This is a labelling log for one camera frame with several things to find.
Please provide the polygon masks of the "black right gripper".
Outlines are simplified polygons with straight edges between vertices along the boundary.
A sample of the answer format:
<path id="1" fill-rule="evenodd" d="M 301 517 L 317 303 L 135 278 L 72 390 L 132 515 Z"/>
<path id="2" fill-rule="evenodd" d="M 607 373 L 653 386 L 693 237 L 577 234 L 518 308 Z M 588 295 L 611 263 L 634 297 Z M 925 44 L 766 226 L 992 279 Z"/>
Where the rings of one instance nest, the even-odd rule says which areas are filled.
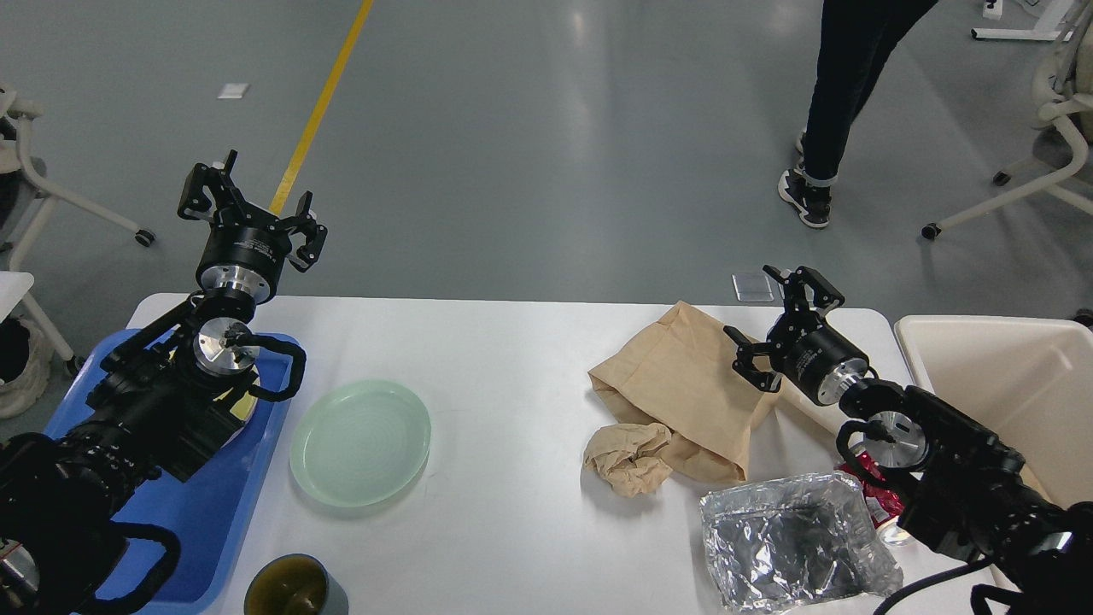
<path id="1" fill-rule="evenodd" d="M 737 327 L 722 326 L 734 343 L 734 372 L 763 393 L 780 392 L 784 377 L 816 406 L 837 404 L 872 367 L 863 351 L 827 326 L 825 316 L 843 307 L 845 296 L 811 267 L 764 265 L 763 272 L 781 288 L 781 316 L 769 327 L 765 342 L 755 342 Z M 775 371 L 760 370 L 757 357 L 769 358 Z"/>

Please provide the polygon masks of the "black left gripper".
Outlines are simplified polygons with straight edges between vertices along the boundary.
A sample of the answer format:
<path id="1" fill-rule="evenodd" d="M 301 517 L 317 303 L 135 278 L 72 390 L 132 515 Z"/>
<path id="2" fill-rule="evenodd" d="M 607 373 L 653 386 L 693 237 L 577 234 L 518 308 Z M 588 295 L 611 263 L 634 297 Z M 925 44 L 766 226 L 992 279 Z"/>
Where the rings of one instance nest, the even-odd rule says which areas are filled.
<path id="1" fill-rule="evenodd" d="M 277 296 L 286 258 L 297 272 L 317 264 L 328 227 L 312 211 L 312 191 L 299 197 L 295 214 L 274 221 L 273 230 L 240 225 L 248 221 L 248 202 L 231 179 L 237 156 L 230 150 L 219 167 L 193 165 L 184 181 L 177 217 L 211 226 L 196 267 L 199 288 L 238 289 L 260 305 Z"/>

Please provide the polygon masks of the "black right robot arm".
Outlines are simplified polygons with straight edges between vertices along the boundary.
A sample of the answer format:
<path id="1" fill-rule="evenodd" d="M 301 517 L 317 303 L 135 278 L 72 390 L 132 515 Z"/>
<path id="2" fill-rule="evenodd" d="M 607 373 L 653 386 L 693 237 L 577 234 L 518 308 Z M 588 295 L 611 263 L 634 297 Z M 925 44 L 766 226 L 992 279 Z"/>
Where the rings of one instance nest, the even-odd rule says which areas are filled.
<path id="1" fill-rule="evenodd" d="M 877 608 L 987 567 L 1014 586 L 977 584 L 976 614 L 992 604 L 1011 614 L 1089 614 L 1092 572 L 1090 502 L 1061 507 L 1026 485 L 1026 459 L 1000 436 L 929 390 L 882 380 L 863 351 L 832 327 L 827 314 L 845 298 L 815 269 L 763 267 L 781 287 L 781 316 L 753 342 L 733 326 L 734 372 L 776 393 L 788 380 L 846 421 L 836 449 L 868 485 L 893 490 L 904 505 L 898 525 L 926 548 L 959 560 Z"/>

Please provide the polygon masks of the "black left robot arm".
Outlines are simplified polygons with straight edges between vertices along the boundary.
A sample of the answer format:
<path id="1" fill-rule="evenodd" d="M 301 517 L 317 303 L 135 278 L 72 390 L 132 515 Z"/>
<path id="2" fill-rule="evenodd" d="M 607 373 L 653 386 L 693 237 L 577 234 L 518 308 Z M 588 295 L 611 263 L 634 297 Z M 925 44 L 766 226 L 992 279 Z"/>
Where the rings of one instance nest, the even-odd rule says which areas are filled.
<path id="1" fill-rule="evenodd" d="M 204 220 L 198 289 L 114 347 L 86 398 L 92 415 L 64 436 L 23 433 L 3 443 L 4 614 L 132 614 L 181 560 L 175 532 L 118 521 L 137 490 L 163 474 L 186 482 L 243 429 L 243 397 L 298 393 L 306 353 L 249 328 L 277 295 L 286 262 L 307 272 L 327 227 L 312 192 L 295 213 L 247 202 L 220 168 L 195 164 L 177 214 Z"/>

